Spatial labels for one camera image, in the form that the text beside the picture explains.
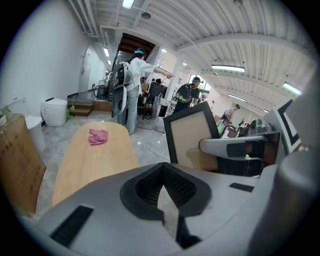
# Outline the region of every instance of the ceiling pipe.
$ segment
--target ceiling pipe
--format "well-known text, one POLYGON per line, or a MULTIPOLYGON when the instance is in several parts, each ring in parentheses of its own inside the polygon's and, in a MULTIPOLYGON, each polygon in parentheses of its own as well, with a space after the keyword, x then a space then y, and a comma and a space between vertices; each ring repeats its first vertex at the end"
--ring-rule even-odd
POLYGON ((70 3, 70 5, 71 5, 72 9, 74 10, 76 16, 78 17, 78 19, 79 19, 79 21, 80 21, 80 23, 81 23, 81 26, 82 26, 82 28, 83 28, 83 31, 86 32, 85 24, 84 24, 84 22, 82 21, 81 16, 80 16, 78 10, 76 9, 74 3, 72 2, 72 0, 69 0, 69 3, 70 3))
POLYGON ((119 17, 119 9, 120 9, 120 1, 118 0, 118 7, 116 9, 116 15, 115 15, 115 25, 118 26, 118 17, 119 17))
POLYGON ((82 0, 77 0, 77 2, 78 2, 78 5, 80 7, 80 10, 82 12, 82 15, 83 15, 83 17, 85 19, 85 22, 86 22, 86 24, 87 24, 87 26, 88 26, 88 28, 90 30, 90 35, 94 35, 93 28, 91 27, 91 24, 89 22, 88 16, 87 16, 87 14, 85 12, 85 8, 84 8, 84 5, 82 4, 82 0))
POLYGON ((194 47, 197 48, 197 45, 194 43, 194 41, 192 41, 185 33, 181 32, 180 29, 178 29, 176 26, 172 25, 170 22, 166 21, 165 19, 157 16, 156 14, 154 14, 154 13, 148 11, 148 10, 145 10, 145 9, 142 9, 142 8, 139 8, 139 7, 135 7, 135 6, 132 6, 132 8, 140 10, 140 11, 143 11, 143 12, 146 12, 146 13, 150 14, 156 20, 162 21, 163 23, 167 24, 169 27, 173 28, 177 33, 179 33, 180 35, 184 36, 188 41, 190 41, 190 43, 194 47))
POLYGON ((94 13, 92 12, 92 8, 91 8, 91 5, 90 5, 90 0, 84 0, 84 3, 85 3, 86 9, 87 9, 88 14, 89 14, 89 19, 91 20, 91 23, 93 25, 93 29, 94 29, 95 35, 98 35, 96 21, 95 21, 95 18, 94 18, 94 13))
POLYGON ((115 13, 112 14, 111 19, 110 19, 109 22, 108 22, 108 26, 111 25, 111 22, 112 22, 112 19, 114 18, 114 16, 115 16, 115 13))
POLYGON ((105 40, 105 37, 104 37, 104 32, 102 30, 102 26, 100 26, 100 33, 101 33, 101 37, 102 37, 102 40, 103 40, 103 45, 106 46, 106 40, 105 40))

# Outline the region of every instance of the white wall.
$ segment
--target white wall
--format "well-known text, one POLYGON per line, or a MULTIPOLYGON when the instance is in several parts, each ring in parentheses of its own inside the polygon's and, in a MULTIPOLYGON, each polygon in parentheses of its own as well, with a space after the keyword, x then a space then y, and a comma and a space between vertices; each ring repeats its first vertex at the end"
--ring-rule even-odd
POLYGON ((222 97, 222 95, 214 88, 211 88, 210 93, 207 97, 207 102, 211 106, 211 101, 214 101, 213 114, 221 117, 225 110, 229 110, 232 107, 233 101, 222 97))
POLYGON ((233 120, 232 123, 234 126, 238 127, 238 124, 240 124, 240 122, 242 121, 242 118, 244 118, 244 122, 245 123, 251 123, 251 121, 253 119, 256 118, 261 118, 262 116, 250 111, 249 109, 240 106, 240 109, 238 109, 237 111, 234 112, 233 114, 233 120))
MULTIPOLYGON (((78 92, 81 56, 90 44, 63 0, 44 1, 20 28, 6 54, 0 70, 0 108, 25 97, 29 113, 40 116, 41 101, 67 99, 78 92)), ((101 52, 96 53, 104 63, 101 52)), ((102 70, 100 62, 97 69, 91 81, 102 70)))
POLYGON ((177 57, 171 54, 170 52, 161 52, 159 59, 162 59, 161 61, 161 68, 172 73, 174 71, 174 67, 177 62, 177 57))
POLYGON ((95 84, 95 86, 97 86, 99 84, 99 80, 102 80, 106 74, 106 66, 104 62, 99 59, 99 56, 95 51, 92 55, 92 65, 89 75, 88 90, 92 89, 92 84, 95 84))
POLYGON ((189 73, 182 73, 181 77, 180 77, 181 78, 181 82, 180 82, 179 85, 183 86, 184 84, 189 83, 190 76, 191 76, 191 74, 189 74, 189 73))

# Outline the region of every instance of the door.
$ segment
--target door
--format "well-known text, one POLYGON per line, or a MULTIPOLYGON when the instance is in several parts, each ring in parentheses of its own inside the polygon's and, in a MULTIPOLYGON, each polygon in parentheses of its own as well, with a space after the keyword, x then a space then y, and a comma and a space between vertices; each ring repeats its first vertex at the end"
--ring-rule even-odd
POLYGON ((90 47, 88 47, 86 49, 82 62, 82 67, 80 70, 80 78, 78 85, 79 93, 84 93, 88 91, 89 75, 92 66, 92 54, 93 50, 90 47))

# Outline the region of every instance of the wooden tabletop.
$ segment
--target wooden tabletop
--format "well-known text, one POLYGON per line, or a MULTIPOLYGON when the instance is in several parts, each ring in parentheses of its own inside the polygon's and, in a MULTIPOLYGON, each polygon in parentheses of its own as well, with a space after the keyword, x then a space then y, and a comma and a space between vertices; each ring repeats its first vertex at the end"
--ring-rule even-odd
POLYGON ((63 156, 53 192, 52 206, 85 185, 103 177, 139 167, 127 129, 112 122, 84 124, 74 134, 63 156), (89 130, 108 131, 108 140, 91 146, 89 130))

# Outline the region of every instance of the window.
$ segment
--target window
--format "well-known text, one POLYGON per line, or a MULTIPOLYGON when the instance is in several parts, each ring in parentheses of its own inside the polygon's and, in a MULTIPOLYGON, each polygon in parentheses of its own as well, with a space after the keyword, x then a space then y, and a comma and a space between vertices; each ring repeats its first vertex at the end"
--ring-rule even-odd
POLYGON ((192 75, 190 75, 189 84, 192 83, 192 80, 193 80, 195 77, 200 78, 201 82, 203 81, 203 83, 200 83, 200 85, 199 85, 199 87, 198 87, 199 89, 202 89, 202 90, 205 90, 205 91, 210 91, 210 90, 211 90, 210 84, 208 84, 208 83, 206 82, 206 80, 204 80, 204 79, 203 79, 200 75, 198 75, 198 74, 192 74, 192 75))

